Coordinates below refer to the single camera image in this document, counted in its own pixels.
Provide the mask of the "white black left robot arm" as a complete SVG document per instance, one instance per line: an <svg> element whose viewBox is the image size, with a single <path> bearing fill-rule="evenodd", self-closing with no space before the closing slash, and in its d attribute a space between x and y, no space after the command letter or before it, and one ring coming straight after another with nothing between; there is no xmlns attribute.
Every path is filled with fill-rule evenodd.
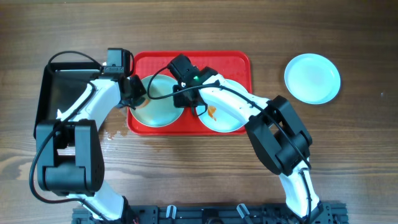
<svg viewBox="0 0 398 224"><path fill-rule="evenodd" d="M137 223L127 199L104 181L98 130L114 107L142 105L145 92L137 75L44 72L29 172L32 195L48 204L78 202L99 223Z"/></svg>

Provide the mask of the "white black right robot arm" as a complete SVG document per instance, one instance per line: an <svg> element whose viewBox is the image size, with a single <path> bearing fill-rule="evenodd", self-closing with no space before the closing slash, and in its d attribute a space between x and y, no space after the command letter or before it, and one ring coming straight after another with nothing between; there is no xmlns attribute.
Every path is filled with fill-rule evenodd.
<svg viewBox="0 0 398 224"><path fill-rule="evenodd" d="M181 94L228 113L243 123L262 164L282 182L288 208L310 223L319 214L320 199L310 178L312 138L287 99L252 95L206 67L168 70L181 86Z"/></svg>

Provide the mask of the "light blue plate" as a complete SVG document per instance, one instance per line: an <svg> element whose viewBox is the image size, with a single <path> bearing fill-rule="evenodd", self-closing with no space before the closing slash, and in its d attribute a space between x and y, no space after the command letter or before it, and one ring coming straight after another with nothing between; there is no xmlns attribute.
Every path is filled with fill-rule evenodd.
<svg viewBox="0 0 398 224"><path fill-rule="evenodd" d="M284 82L288 91L299 101L320 105L333 100L341 88L337 67L318 54L301 54L286 66Z"/></svg>
<svg viewBox="0 0 398 224"><path fill-rule="evenodd" d="M208 129L218 133L231 133L244 126L243 123L216 106L197 106L196 114Z"/></svg>
<svg viewBox="0 0 398 224"><path fill-rule="evenodd" d="M150 95L159 97L173 92L173 86L177 81L166 75L157 75L150 85ZM145 103L140 108L130 109L133 117L141 124L160 128L172 124L183 113L183 108L174 107L172 97L161 100L152 100L147 94L143 96Z"/></svg>

